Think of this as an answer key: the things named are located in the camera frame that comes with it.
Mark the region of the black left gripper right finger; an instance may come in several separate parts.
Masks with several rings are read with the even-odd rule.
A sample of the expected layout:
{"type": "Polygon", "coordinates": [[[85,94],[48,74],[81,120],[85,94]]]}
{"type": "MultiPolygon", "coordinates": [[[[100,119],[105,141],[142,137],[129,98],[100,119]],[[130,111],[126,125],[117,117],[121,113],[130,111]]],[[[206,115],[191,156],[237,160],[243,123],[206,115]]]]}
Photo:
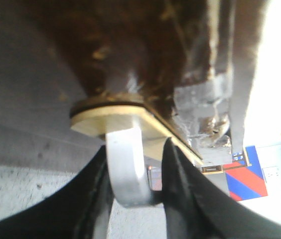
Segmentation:
{"type": "Polygon", "coordinates": [[[171,138],[163,148],[161,193],[169,239],[281,239],[281,225],[227,196],[171,138]]]}

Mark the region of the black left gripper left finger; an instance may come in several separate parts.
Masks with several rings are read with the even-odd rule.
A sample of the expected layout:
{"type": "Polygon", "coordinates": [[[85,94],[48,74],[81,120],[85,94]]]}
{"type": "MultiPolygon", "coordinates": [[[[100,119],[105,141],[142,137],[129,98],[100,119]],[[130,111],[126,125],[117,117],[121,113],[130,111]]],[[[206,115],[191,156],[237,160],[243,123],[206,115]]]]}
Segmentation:
{"type": "Polygon", "coordinates": [[[113,205],[106,148],[63,188],[0,221],[0,239],[105,239],[113,205]]]}

